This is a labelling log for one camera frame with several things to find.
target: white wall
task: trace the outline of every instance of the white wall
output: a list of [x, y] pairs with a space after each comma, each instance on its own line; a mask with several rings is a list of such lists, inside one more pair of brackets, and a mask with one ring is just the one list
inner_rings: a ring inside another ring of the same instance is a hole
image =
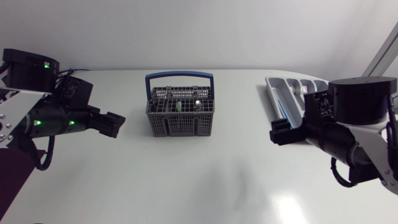
[[388, 0], [3, 0], [0, 48], [62, 68], [269, 68], [360, 76], [398, 21]]

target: spoon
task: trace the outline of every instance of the spoon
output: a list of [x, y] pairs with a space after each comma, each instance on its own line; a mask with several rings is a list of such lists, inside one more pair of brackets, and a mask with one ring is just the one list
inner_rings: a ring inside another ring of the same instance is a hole
[[197, 111], [201, 111], [201, 109], [203, 108], [203, 105], [200, 100], [195, 101], [195, 108], [197, 109]]

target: blue handle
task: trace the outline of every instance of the blue handle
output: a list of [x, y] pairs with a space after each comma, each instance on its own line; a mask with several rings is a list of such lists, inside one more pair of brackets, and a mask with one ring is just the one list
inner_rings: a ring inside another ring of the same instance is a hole
[[214, 100], [214, 81], [213, 74], [205, 73], [205, 72], [191, 72], [191, 71], [172, 71], [172, 72], [158, 72], [145, 76], [145, 85], [147, 87], [147, 98], [151, 100], [150, 95], [150, 80], [153, 78], [163, 78], [163, 77], [172, 77], [172, 76], [188, 76], [188, 77], [200, 77], [200, 78], [209, 78], [210, 79], [210, 98]]

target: metal pole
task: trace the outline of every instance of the metal pole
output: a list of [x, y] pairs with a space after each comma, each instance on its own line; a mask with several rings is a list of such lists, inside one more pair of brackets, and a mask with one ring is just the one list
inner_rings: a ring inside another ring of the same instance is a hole
[[392, 29], [372, 62], [368, 65], [363, 77], [383, 76], [384, 72], [398, 55], [398, 22]]

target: metal bracket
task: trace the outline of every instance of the metal bracket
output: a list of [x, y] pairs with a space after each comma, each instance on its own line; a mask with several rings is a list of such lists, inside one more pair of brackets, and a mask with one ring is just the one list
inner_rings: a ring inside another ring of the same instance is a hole
[[393, 172], [388, 163], [387, 142], [381, 136], [381, 131], [386, 128], [387, 122], [388, 120], [372, 125], [343, 125], [349, 128], [376, 166], [384, 179], [381, 184], [392, 193], [398, 195], [398, 182], [393, 177]]
[[11, 132], [22, 121], [27, 113], [45, 95], [50, 93], [18, 90], [13, 88], [0, 88], [8, 91], [7, 100], [0, 104], [0, 148], [7, 148], [7, 145], [14, 139]]

